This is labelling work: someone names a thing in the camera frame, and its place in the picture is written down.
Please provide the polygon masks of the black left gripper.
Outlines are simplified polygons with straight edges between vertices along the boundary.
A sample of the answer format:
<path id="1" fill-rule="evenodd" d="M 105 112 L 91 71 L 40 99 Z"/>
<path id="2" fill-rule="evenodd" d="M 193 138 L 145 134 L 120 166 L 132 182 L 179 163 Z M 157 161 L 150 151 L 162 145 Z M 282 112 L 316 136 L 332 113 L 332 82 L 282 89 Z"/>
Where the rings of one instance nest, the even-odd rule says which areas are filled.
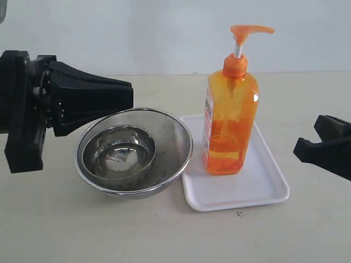
<path id="1" fill-rule="evenodd" d="M 130 109 L 130 82 L 80 71 L 56 55 L 31 60 L 27 51 L 1 55 L 1 133 L 7 134 L 4 153 L 11 173 L 42 170 L 47 128 L 42 79 L 50 72 L 52 125 L 57 137 L 67 136 L 98 118 Z"/>

